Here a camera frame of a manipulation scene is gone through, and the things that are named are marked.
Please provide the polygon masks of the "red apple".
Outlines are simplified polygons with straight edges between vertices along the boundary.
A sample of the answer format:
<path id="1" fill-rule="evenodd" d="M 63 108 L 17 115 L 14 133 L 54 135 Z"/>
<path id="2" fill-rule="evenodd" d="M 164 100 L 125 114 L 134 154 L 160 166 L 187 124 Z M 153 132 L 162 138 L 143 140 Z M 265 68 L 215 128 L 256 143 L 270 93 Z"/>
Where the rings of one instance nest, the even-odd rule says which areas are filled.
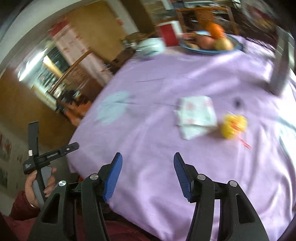
<path id="1" fill-rule="evenodd" d="M 213 50 L 215 39 L 207 35 L 197 35 L 196 43 L 201 49 Z"/>

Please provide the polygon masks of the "steel thermos bottle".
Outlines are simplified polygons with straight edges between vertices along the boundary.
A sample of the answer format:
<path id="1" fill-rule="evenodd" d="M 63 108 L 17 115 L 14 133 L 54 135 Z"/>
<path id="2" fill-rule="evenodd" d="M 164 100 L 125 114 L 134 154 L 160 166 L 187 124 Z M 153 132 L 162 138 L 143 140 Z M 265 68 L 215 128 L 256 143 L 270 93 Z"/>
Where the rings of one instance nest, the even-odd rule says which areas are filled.
<path id="1" fill-rule="evenodd" d="M 278 42 L 275 51 L 273 72 L 269 81 L 269 90 L 276 96 L 281 96 L 286 85 L 290 71 L 295 66 L 295 40 L 290 32 L 276 27 Z"/>

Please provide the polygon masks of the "orange fruit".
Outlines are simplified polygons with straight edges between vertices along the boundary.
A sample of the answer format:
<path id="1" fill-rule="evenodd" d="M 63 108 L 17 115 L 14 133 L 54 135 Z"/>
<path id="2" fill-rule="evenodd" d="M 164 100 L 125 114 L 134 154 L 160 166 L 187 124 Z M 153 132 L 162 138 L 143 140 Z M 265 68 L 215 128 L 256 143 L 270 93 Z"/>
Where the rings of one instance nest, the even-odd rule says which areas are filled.
<path id="1" fill-rule="evenodd" d="M 221 39 L 225 37 L 224 29 L 222 28 L 222 26 L 216 23 L 208 23 L 206 25 L 206 31 L 208 31 L 214 39 Z"/>

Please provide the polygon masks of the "floral paper napkins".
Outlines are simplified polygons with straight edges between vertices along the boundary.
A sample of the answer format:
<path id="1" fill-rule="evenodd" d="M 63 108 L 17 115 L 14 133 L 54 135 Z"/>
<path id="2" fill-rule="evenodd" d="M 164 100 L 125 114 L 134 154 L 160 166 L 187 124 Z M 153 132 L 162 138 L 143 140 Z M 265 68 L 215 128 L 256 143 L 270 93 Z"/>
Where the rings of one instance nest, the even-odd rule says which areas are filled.
<path id="1" fill-rule="evenodd" d="M 178 119 L 177 126 L 184 140 L 206 135 L 218 127 L 213 101 L 205 95 L 179 99 L 175 114 Z"/>

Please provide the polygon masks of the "blue fruit plate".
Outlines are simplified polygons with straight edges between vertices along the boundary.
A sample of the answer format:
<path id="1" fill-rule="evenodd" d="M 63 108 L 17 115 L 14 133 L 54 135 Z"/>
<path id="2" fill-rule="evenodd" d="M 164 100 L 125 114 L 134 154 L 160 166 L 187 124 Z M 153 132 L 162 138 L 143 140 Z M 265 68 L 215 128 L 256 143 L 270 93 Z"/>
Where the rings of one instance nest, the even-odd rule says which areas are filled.
<path id="1" fill-rule="evenodd" d="M 215 39 L 207 31 L 194 31 L 179 36 L 179 45 L 199 54 L 226 54 L 242 50 L 241 43 L 231 35 L 225 34 L 222 39 Z"/>

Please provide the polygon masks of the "yellow ribbon pompom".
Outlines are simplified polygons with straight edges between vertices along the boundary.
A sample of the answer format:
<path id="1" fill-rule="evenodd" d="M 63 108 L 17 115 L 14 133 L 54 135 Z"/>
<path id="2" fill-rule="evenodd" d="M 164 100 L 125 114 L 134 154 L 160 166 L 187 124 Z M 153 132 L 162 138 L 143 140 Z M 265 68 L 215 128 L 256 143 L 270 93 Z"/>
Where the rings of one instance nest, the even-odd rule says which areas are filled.
<path id="1" fill-rule="evenodd" d="M 228 139 L 234 139 L 247 129 L 247 119 L 242 115 L 226 114 L 220 129 L 221 135 Z"/>

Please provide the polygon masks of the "white ceramic lidded jar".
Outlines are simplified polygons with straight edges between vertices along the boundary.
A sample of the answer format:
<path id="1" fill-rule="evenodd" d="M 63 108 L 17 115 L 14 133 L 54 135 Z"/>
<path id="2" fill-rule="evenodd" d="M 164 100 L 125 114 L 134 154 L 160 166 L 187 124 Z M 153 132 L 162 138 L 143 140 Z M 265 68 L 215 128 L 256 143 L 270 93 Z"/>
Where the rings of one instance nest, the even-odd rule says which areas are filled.
<path id="1" fill-rule="evenodd" d="M 165 51 L 166 45 L 161 38 L 148 38 L 140 41 L 135 49 L 141 58 L 152 58 Z"/>

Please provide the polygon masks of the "pink floral curtain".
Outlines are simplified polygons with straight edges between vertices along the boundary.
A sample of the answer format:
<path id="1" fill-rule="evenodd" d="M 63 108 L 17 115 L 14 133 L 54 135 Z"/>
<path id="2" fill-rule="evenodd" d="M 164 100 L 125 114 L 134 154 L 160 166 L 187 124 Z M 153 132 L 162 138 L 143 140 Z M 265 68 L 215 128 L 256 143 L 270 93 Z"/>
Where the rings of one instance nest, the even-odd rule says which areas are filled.
<path id="1" fill-rule="evenodd" d="M 71 65 L 91 50 L 67 21 L 54 24 L 49 30 L 49 34 L 66 61 Z M 105 61 L 97 56 L 93 50 L 80 62 L 80 65 L 102 86 L 107 85 L 113 77 L 113 74 L 107 69 Z"/>

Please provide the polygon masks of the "yellow-green apple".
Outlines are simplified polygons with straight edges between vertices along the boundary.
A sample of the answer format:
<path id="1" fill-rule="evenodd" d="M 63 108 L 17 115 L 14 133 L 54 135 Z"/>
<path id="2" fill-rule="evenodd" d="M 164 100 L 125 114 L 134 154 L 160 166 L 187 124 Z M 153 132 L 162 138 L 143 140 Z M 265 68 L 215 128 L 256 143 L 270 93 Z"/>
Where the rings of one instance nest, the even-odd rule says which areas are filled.
<path id="1" fill-rule="evenodd" d="M 234 49 L 234 45 L 227 37 L 224 37 L 215 40 L 214 49 L 217 51 L 231 51 Z"/>

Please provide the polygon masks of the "red and white box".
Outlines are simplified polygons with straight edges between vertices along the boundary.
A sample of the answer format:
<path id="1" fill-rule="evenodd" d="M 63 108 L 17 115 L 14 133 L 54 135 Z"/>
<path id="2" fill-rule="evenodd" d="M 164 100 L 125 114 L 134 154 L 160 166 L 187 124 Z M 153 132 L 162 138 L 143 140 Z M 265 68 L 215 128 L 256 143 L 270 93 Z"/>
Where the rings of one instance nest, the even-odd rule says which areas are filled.
<path id="1" fill-rule="evenodd" d="M 157 25 L 158 35 L 167 47 L 178 46 L 178 37 L 183 33 L 179 21 L 173 20 Z"/>

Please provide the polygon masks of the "wooden chair far side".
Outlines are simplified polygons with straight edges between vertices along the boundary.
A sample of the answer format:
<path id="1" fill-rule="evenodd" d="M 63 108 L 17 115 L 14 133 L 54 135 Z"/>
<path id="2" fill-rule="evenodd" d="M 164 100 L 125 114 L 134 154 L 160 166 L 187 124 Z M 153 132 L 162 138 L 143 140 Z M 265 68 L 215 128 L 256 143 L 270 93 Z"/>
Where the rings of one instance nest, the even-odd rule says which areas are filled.
<path id="1" fill-rule="evenodd" d="M 203 7 L 196 7 L 196 8 L 185 8 L 185 9 L 177 9 L 176 14 L 178 17 L 178 20 L 180 22 L 181 28 L 183 31 L 187 30 L 187 27 L 184 22 L 183 13 L 190 13 L 193 12 L 195 14 L 195 17 L 197 18 L 199 30 L 206 30 L 206 27 L 209 23 L 214 22 L 214 12 L 215 11 L 225 11 L 229 17 L 230 24 L 233 28 L 233 33 L 235 35 L 239 35 L 239 30 L 237 28 L 236 22 L 234 21 L 234 17 L 232 14 L 232 11 L 230 7 L 221 7 L 221 6 L 203 6 Z"/>

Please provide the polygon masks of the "purple tablecloth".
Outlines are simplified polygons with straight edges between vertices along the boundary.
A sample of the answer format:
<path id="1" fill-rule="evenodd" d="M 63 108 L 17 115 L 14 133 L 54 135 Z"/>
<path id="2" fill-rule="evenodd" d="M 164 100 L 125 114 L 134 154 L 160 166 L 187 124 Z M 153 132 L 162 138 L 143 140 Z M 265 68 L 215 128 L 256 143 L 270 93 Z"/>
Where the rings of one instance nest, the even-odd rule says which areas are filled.
<path id="1" fill-rule="evenodd" d="M 121 153 L 111 209 L 160 240 L 185 240 L 194 205 L 173 167 L 180 153 L 214 181 L 237 181 L 269 239 L 279 239 L 295 214 L 295 74 L 273 95 L 272 59 L 253 43 L 246 52 L 169 48 L 132 58 L 75 130 L 70 170 L 86 178 Z"/>

